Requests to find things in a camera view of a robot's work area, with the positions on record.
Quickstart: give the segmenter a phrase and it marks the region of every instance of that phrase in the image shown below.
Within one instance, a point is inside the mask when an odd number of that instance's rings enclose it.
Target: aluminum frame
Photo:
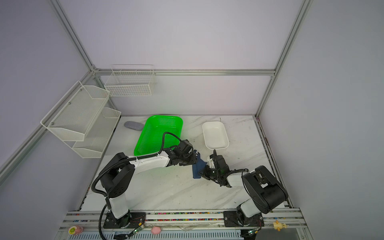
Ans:
[[[87,52],[84,49],[84,46],[82,45],[79,37],[77,36],[75,29],[73,28],[72,24],[70,23],[70,20],[68,16],[66,15],[61,3],[59,0],[49,0],[50,5],[52,6],[52,9],[54,10],[58,20],[62,24],[65,32],[68,34],[69,38],[73,42],[76,50],[80,54],[81,58],[85,62],[87,68],[89,69],[89,72],[86,73],[86,75],[82,78],[81,82],[86,83],[89,79],[94,78],[96,80],[97,85],[99,87],[104,88],[104,85],[100,79],[100,76],[104,75],[110,75],[112,73],[112,70],[100,70],[97,69],[92,61],[90,60]],[[287,55],[292,47],[292,44],[297,36],[297,32],[300,28],[300,25],[302,24],[308,9],[312,3],[312,0],[303,0],[300,11],[298,13],[298,16],[295,20],[295,23],[291,29],[291,32],[289,34],[289,37],[285,43],[285,46],[283,48],[283,51],[279,57],[279,60],[277,62],[276,68],[274,70],[272,69],[245,69],[245,70],[155,70],[156,75],[163,75],[163,76],[180,76],[180,75],[200,75],[200,76],[271,76],[270,82],[268,84],[268,87],[263,95],[262,101],[257,109],[257,112],[255,114],[255,124],[258,128],[260,137],[262,139],[262,143],[264,145],[266,154],[268,156],[268,159],[270,161],[271,167],[274,171],[274,174],[279,179],[279,181],[284,185],[280,172],[278,170],[277,164],[273,158],[272,152],[270,150],[268,140],[265,137],[264,131],[261,126],[261,122],[259,120],[259,116],[265,106],[265,103],[273,89],[274,84],[276,83],[276,80],[279,76],[279,73],[281,71],[281,68],[287,58]],[[61,100],[60,104],[58,103],[58,108],[60,105],[64,102],[66,102],[66,99],[70,97],[71,93],[67,93]],[[111,100],[109,100],[109,104],[113,109],[116,109],[115,105]],[[46,132],[46,129],[40,125],[38,128],[34,130],[34,132],[28,137],[28,139],[18,148],[18,150],[1,166],[0,168],[0,186],[6,181],[7,177],[17,168],[17,166],[22,162],[22,160],[25,158],[25,156],[28,154],[28,152],[33,149],[37,141],[42,137],[42,135]],[[308,228],[305,228],[305,230],[302,231],[302,234],[306,234],[310,236]]]
[[[303,0],[303,2],[301,4],[300,11],[296,17],[296,20],[295,20],[293,26],[292,26],[292,29],[291,29],[290,34],[288,36],[288,39],[285,42],[285,45],[284,45],[283,51],[281,52],[279,60],[277,61],[276,68],[275,68],[275,74],[271,77],[269,84],[268,84],[268,86],[265,90],[265,93],[263,95],[262,101],[260,102],[260,105],[257,109],[256,117],[260,116],[260,114],[261,114],[261,112],[265,106],[265,103],[268,100],[268,97],[272,92],[273,86],[276,83],[276,80],[280,74],[281,68],[283,67],[284,62],[285,62],[285,60],[289,54],[289,51],[292,48],[293,42],[295,41],[295,38],[296,38],[297,33],[300,29],[300,26],[303,23],[303,20],[304,20],[305,16],[307,15],[311,4],[312,4],[312,0]]]
[[[225,209],[225,211],[236,211],[236,209]],[[147,214],[146,221],[147,225],[156,225],[160,226],[162,230],[182,230],[182,229],[194,229],[194,230],[205,230],[205,229],[223,229],[224,220],[223,214],[172,214],[174,212],[223,212],[223,210],[165,210],[165,211],[132,211],[132,212],[147,212],[147,213],[169,213],[169,214]],[[68,231],[68,227],[73,225],[81,225],[86,227],[86,231],[97,231],[98,230],[98,220],[100,217],[101,211],[71,211],[67,213],[67,216],[64,218],[63,222],[60,225],[59,232]],[[104,212],[102,220],[105,220],[107,211]],[[150,221],[155,219],[173,219],[176,216],[180,219],[186,219],[184,221]],[[273,211],[262,214],[264,219],[265,226],[262,228],[273,228],[273,223],[278,220],[282,223],[287,224],[287,228],[308,228],[305,219],[301,213],[301,210],[298,208],[283,208],[283,209],[274,209]],[[189,219],[196,218],[210,218],[216,220],[205,220],[205,221],[195,221]],[[225,227],[225,229],[250,229],[252,227]],[[106,231],[121,231],[120,228],[117,229],[104,229]]]
[[[93,73],[91,71],[87,72],[83,78],[80,80],[82,84],[85,84],[89,79],[93,78]],[[54,108],[62,108],[71,96],[76,92],[76,89],[70,89],[55,105]],[[57,113],[54,111],[50,116],[47,116],[47,119],[53,118]],[[16,152],[7,159],[7,161],[0,168],[0,186],[6,181],[7,177],[19,166],[22,160],[27,156],[29,151],[33,149],[37,141],[43,136],[47,129],[39,124],[39,126],[32,132],[32,134],[23,142],[23,144],[16,150]]]
[[[109,76],[112,69],[97,69],[97,76]],[[274,76],[274,69],[154,69],[157,76]]]

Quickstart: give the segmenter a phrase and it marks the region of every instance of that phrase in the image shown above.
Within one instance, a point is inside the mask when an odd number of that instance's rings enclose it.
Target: wire mesh shelf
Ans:
[[[60,112],[45,125],[62,141],[84,141],[109,99],[109,91],[96,86],[83,86],[69,99]]]
[[[82,158],[101,158],[120,115],[117,110],[103,108],[84,141],[75,142],[72,149]]]
[[[152,65],[111,65],[105,89],[113,97],[151,96],[156,85]]]

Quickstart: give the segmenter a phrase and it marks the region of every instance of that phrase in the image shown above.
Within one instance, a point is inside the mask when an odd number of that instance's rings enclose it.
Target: blue cloth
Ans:
[[[201,178],[199,175],[199,172],[203,170],[203,168],[206,166],[206,162],[201,160],[200,158],[200,153],[197,154],[197,162],[195,164],[192,164],[192,173],[193,173],[193,178]]]

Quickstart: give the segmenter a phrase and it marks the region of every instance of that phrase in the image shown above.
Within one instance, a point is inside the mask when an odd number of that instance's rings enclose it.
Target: marble table surface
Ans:
[[[264,165],[271,171],[268,158],[261,143],[252,116],[180,116],[183,121],[181,139],[188,139],[194,149],[206,161],[213,153],[204,143],[202,124],[221,121],[227,131],[229,147],[217,150],[223,155],[231,170],[255,169]],[[122,117],[106,150],[97,174],[114,157],[123,152],[133,156],[140,131],[124,127],[126,121],[145,123],[145,117]],[[97,189],[103,189],[101,183]],[[197,210],[234,209],[249,199],[243,187],[220,187],[204,178],[193,179],[192,166],[170,166],[155,168],[134,174],[126,191],[131,210]],[[100,211],[105,205],[104,197],[91,190],[84,200],[81,211]]]

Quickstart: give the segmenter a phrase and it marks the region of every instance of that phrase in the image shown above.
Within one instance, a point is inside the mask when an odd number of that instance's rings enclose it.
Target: white wall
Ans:
[[[261,114],[315,240],[382,239],[383,12],[315,0]]]
[[[87,71],[48,1],[1,2],[0,165]],[[97,165],[45,133],[0,188],[0,238],[52,240]]]
[[[274,69],[302,0],[61,0],[97,68]]]
[[[46,132],[0,188],[1,239],[53,240],[67,212],[80,205],[98,162]]]
[[[0,7],[0,166],[87,68],[46,0]]]
[[[108,76],[102,76],[106,82]],[[255,114],[269,76],[157,76],[152,96],[112,97],[122,115]]]

